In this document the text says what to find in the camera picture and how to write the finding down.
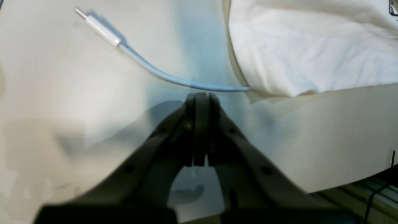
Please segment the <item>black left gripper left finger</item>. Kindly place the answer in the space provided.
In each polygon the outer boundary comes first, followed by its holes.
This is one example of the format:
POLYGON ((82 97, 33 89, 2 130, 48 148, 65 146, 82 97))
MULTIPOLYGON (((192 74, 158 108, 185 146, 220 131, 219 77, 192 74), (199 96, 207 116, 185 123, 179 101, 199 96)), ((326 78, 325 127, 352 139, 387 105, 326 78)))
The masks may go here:
POLYGON ((189 94, 115 171, 83 195, 46 205, 36 224, 176 224, 167 207, 183 167, 203 164, 203 94, 189 94))

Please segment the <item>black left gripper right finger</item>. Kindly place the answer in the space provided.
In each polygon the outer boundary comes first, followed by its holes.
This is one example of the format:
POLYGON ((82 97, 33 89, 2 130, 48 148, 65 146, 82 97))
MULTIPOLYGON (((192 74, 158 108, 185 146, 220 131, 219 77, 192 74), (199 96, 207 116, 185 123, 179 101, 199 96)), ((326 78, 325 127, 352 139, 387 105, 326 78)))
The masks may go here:
POLYGON ((222 224, 358 224, 351 211, 330 206, 293 184, 256 149, 221 108, 201 93, 201 136, 223 192, 222 224))

